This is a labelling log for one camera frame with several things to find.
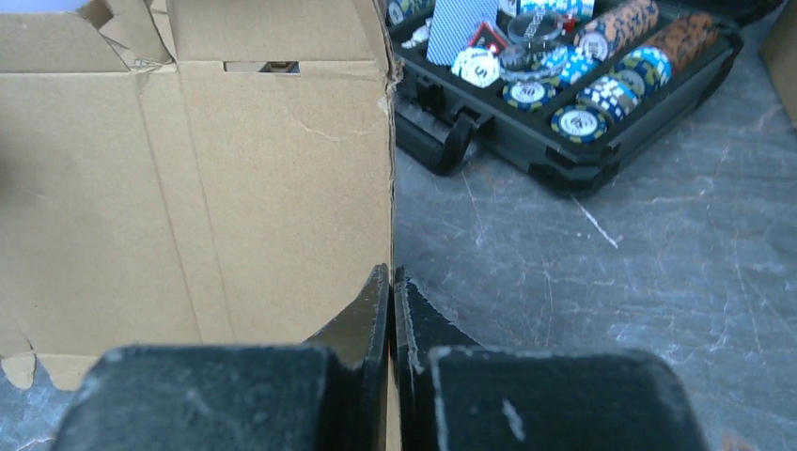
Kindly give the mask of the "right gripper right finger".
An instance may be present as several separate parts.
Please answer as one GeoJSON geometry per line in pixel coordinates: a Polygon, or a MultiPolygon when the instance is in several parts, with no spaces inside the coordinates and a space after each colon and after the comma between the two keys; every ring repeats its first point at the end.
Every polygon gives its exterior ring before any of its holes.
{"type": "Polygon", "coordinates": [[[393,286],[393,357],[406,450],[704,450],[680,378],[635,349],[475,341],[412,274],[393,286]]]}

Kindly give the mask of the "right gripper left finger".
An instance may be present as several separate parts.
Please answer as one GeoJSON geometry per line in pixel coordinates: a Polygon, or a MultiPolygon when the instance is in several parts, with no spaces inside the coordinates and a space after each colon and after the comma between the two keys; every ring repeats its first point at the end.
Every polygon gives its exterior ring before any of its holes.
{"type": "Polygon", "coordinates": [[[127,346],[88,371],[56,450],[383,450],[390,271],[297,345],[127,346]]]}

